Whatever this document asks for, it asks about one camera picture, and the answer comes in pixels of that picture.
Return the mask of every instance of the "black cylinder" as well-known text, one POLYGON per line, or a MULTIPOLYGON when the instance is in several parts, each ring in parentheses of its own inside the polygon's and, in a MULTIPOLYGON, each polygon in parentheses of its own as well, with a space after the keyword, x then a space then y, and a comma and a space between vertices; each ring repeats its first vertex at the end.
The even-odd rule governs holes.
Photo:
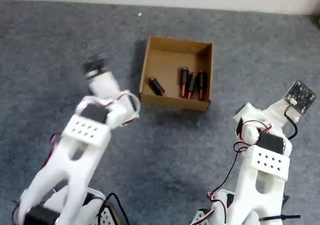
POLYGON ((156 95, 163 96, 163 94, 165 93, 164 88, 160 85, 160 83, 158 82, 158 80, 156 78, 150 77, 149 78, 149 85, 150 85, 152 91, 156 95))
POLYGON ((189 75, 189 69, 187 67, 183 67, 180 70, 180 86, 187 84, 189 75))
POLYGON ((195 89, 195 85, 196 85, 196 74, 191 73, 189 84, 188 84, 188 92, 193 92, 195 89))
POLYGON ((58 212, 37 205, 25 215, 23 225, 55 225, 59 216, 58 212))
POLYGON ((198 84, 199 84, 199 89, 203 89, 205 87, 205 72, 204 71, 200 71, 198 73, 198 84))

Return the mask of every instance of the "cardboard box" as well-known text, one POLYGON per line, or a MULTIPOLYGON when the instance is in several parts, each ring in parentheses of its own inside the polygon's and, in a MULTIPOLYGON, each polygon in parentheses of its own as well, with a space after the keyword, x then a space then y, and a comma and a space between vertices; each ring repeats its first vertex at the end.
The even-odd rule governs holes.
POLYGON ((139 96, 149 105, 169 106, 205 112, 211 102, 213 78, 213 44, 209 42, 182 40, 171 37, 151 36, 148 39, 142 69, 139 96), (192 99, 180 97, 180 68, 190 72, 203 70, 207 74, 204 98, 199 100, 198 90, 192 99), (148 80, 154 77, 165 90, 166 96, 158 96, 151 90, 148 80))

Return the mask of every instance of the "red wire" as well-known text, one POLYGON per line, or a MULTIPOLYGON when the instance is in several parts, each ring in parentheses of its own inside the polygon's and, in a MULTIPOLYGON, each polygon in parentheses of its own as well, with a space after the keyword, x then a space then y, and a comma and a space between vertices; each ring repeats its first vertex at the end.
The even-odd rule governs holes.
POLYGON ((198 225, 198 224, 202 223, 204 220, 207 220, 209 217, 211 217, 212 214, 214 214, 214 212, 215 212, 215 210, 212 209, 203 218, 199 219, 198 221, 195 221, 194 223, 191 223, 190 225, 198 225))

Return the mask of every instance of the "white plastic part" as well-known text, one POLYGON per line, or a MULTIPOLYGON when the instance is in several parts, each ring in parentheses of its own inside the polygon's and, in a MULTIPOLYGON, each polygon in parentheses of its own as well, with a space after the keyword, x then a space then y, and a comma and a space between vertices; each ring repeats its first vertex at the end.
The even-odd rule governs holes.
MULTIPOLYGON (((99 216, 95 216, 86 225, 98 225, 98 219, 99 219, 99 216)), ((116 225, 117 224, 117 222, 114 220, 113 216, 111 215, 109 209, 105 208, 103 210, 103 212, 101 213, 100 224, 101 225, 116 225)))
MULTIPOLYGON (((103 203, 103 200, 106 198, 103 193, 100 191, 88 188, 88 193, 93 194, 95 197, 102 199, 93 199, 87 205, 81 207, 78 216, 76 217, 74 224, 75 225, 94 225, 92 221, 97 219, 98 211, 103 203)), ((61 213, 64 209, 64 204, 66 201, 66 196, 68 195, 68 187, 60 189, 58 192, 55 192, 45 203, 44 207, 61 213)))
POLYGON ((99 147, 110 136, 110 129, 105 124, 74 114, 62 135, 99 147))
POLYGON ((121 92, 118 82, 111 72, 105 72, 90 79, 89 89, 94 96, 100 99, 107 99, 121 92))
MULTIPOLYGON (((193 224, 196 221, 199 221, 205 216, 205 213, 201 210, 197 211, 194 218, 192 219, 191 224, 193 224)), ((209 219, 204 220, 203 222, 199 223, 199 225, 210 225, 209 219)))
MULTIPOLYGON (((237 123, 242 119, 243 122, 258 120, 264 123, 267 127, 270 125, 271 129, 269 130, 269 133, 283 138, 283 155, 289 157, 292 151, 292 143, 288 140, 282 130, 282 127, 288 121, 284 116, 284 111, 288 105, 289 104, 282 99, 271 105, 267 110, 262 111, 260 109, 256 109, 250 103, 247 103, 233 118, 237 123)), ((300 114, 294 109, 289 109, 287 114, 291 118, 295 118, 295 120, 298 120, 300 116, 300 114)), ((249 144, 254 144, 252 142, 257 138, 257 128, 264 129, 264 126, 257 122, 255 124, 253 122, 246 123, 242 129, 242 139, 249 144)))
MULTIPOLYGON (((281 214, 284 188, 288 179, 289 158, 256 145, 243 152, 243 157, 233 203, 227 212, 228 225, 242 224, 252 210, 256 211, 260 218, 281 214), (256 189, 258 178, 263 178, 265 181, 263 193, 256 189)), ((282 225, 282 221, 281 219, 265 221, 263 225, 282 225)))
MULTIPOLYGON (((227 209, 227 194, 235 194, 232 191, 221 189, 215 193, 215 199, 221 200, 227 209)), ((209 225, 224 225, 225 224, 225 211, 220 202, 212 203, 211 209, 215 209, 213 215, 209 219, 209 225)), ((260 225, 259 216, 255 211, 251 211, 248 216, 245 218, 243 223, 244 225, 260 225)))
POLYGON ((288 180, 290 158, 279 153, 253 145, 244 154, 251 160, 251 166, 259 171, 288 180))
POLYGON ((129 91, 120 92, 112 74, 106 74, 101 74, 99 75, 101 77, 97 76, 91 81, 91 89, 100 97, 91 96, 89 98, 92 100, 91 103, 98 103, 109 109, 106 124, 97 124, 93 120, 79 116, 88 104, 88 97, 84 98, 85 101, 81 101, 77 107, 76 115, 71 118, 62 133, 61 140, 49 161, 36 174, 30 186, 21 195, 17 216, 19 225, 24 223, 25 215, 29 209, 39 204, 43 197, 62 180, 68 181, 68 189, 63 209, 55 225, 73 225, 82 209, 88 184, 110 141, 111 130, 122 126, 130 119, 139 117, 140 103, 138 98, 129 91), (136 102, 136 110, 134 110, 129 96, 133 97, 136 102), (75 160, 73 156, 78 149, 83 150, 83 154, 75 160))

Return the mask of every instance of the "cylindrical object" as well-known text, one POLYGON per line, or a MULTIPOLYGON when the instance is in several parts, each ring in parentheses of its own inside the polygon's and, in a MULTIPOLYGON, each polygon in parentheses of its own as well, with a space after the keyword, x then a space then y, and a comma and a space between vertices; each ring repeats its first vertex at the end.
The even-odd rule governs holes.
POLYGON ((23 225, 55 225, 60 214, 51 209, 36 205, 25 215, 23 225))
POLYGON ((186 84, 188 82, 189 69, 187 67, 183 67, 180 70, 180 87, 181 87, 181 97, 185 97, 186 93, 186 84))
POLYGON ((192 94, 194 93, 196 85, 196 74, 191 73, 189 78, 189 84, 188 84, 188 99, 190 100, 192 98, 192 94))
POLYGON ((152 89, 152 91, 159 96, 166 96, 164 88, 160 85, 158 80, 154 77, 149 78, 149 85, 152 89))
POLYGON ((204 99, 204 88, 205 88, 205 72, 200 71, 198 73, 198 88, 199 88, 199 100, 204 99))

